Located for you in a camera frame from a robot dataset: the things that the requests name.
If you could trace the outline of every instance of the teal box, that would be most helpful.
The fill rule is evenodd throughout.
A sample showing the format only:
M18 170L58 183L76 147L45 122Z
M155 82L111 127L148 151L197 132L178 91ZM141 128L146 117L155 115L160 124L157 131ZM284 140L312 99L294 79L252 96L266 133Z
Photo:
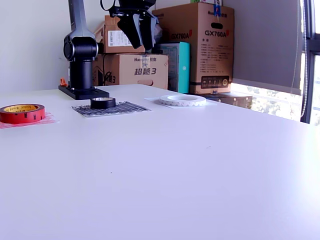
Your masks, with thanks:
M155 45L152 52L168 56L168 90L187 94L190 80L190 44L187 42L160 43Z

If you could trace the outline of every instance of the black mounting plate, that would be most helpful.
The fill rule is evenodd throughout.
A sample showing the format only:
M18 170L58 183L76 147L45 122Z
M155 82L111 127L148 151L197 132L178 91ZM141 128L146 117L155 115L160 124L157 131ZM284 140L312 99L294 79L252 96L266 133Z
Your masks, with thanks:
M59 90L75 100L88 100L94 98L109 98L110 94L98 88L72 90L69 87L59 86Z

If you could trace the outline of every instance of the red patterned paper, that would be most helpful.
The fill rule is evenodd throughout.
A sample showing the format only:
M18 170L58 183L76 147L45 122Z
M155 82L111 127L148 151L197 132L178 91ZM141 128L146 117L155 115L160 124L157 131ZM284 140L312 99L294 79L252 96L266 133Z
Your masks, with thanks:
M42 119L37 122L31 122L31 123L21 123L21 124L9 124L9 123L3 123L0 122L0 129L9 129L9 128L17 128L17 127L26 127L26 126L32 126L32 125L42 125L42 124L54 124L58 123L59 121L56 120L55 116L53 116L50 112L45 112L45 119Z

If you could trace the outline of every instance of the window frame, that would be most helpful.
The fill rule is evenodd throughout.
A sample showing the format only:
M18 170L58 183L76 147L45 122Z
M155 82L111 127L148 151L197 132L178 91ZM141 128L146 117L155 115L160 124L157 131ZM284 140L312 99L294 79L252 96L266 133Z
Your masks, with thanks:
M313 109L313 91L315 82L315 57L320 55L320 33L316 33L316 18L314 0L303 0L305 8L305 34L306 37L306 61L307 61L307 85L304 82L304 89L307 87L307 94L303 90L302 112L306 100L305 112L301 118L301 122L310 124L311 112Z

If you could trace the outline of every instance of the orange object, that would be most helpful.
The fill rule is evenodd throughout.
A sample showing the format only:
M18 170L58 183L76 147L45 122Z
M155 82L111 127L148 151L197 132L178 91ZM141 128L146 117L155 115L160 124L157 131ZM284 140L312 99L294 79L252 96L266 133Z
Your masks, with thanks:
M45 107L38 104L20 104L0 108L0 122L5 124L34 123L45 117Z
M68 87L68 84L66 83L66 80L62 77L60 78L60 86L62 87Z

